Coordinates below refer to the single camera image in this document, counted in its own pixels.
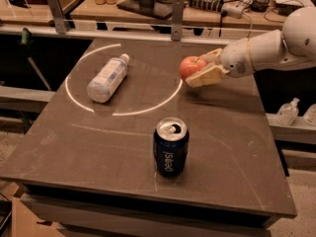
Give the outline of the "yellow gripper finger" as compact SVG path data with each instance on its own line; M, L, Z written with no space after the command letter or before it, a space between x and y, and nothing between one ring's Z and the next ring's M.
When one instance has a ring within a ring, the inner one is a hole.
M221 63L221 59L220 59L221 52L222 52L221 48L214 49L208 53L201 55L200 58L205 60L207 63L220 64Z
M207 86L220 82L228 73L229 70L222 65L210 63L202 70L189 76L185 82L192 88Z

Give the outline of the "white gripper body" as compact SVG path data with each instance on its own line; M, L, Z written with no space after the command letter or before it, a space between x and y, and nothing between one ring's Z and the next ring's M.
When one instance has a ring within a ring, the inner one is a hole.
M232 78L250 76L255 73L251 58L250 40L239 39L223 48L220 54L221 64Z

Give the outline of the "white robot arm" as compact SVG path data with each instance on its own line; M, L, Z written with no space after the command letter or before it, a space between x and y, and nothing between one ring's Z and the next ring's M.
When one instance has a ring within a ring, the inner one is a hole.
M197 88L265 69L291 71L315 65L316 8L303 7L286 18L281 31L239 39L195 57L181 77L188 86Z

